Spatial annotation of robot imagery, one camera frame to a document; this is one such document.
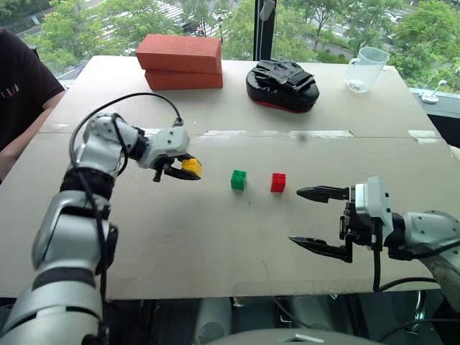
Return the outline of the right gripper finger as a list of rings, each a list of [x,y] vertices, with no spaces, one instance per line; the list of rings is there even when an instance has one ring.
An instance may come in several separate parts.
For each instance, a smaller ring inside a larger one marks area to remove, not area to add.
[[[341,246],[331,246],[326,241],[321,239],[314,239],[300,236],[289,236],[289,240],[299,245],[300,247],[307,249],[308,251],[319,254],[324,257],[330,257],[334,259],[340,259],[346,263],[352,263],[353,250],[352,242],[348,239],[345,240]]]
[[[336,188],[319,185],[314,187],[300,188],[296,191],[296,194],[310,201],[328,203],[330,199],[339,201],[348,200],[349,188]]]

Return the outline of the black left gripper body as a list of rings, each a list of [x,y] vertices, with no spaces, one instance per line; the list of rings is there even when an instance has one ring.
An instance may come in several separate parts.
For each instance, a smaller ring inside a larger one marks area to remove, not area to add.
[[[173,167],[176,159],[174,157],[161,156],[152,163],[152,169],[155,171],[153,181],[160,182],[162,175],[178,178],[178,170]]]

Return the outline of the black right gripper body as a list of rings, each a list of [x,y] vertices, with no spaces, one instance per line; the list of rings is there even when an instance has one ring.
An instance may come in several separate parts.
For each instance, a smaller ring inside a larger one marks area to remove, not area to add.
[[[382,248],[382,222],[356,210],[356,186],[349,187],[349,199],[340,217],[339,238],[345,241],[345,247],[353,244],[367,246],[370,249]]]

